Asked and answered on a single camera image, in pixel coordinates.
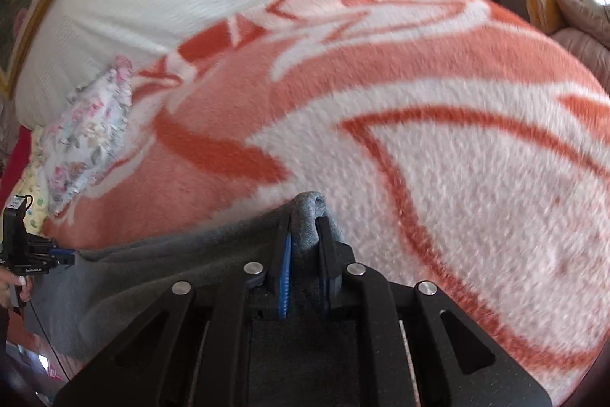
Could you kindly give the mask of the person's left hand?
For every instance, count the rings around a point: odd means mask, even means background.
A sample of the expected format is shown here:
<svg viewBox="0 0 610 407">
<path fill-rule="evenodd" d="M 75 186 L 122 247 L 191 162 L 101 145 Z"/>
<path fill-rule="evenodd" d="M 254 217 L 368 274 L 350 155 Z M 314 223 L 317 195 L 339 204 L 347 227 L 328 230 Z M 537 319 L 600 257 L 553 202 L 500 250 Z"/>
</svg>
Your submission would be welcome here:
<svg viewBox="0 0 610 407">
<path fill-rule="evenodd" d="M 13 298 L 15 295 L 22 302 L 29 302 L 32 289 L 33 282 L 30 277 L 17 276 L 5 267 L 0 267 L 0 299 L 3 308 L 13 309 L 16 306 L 16 300 Z"/>
</svg>

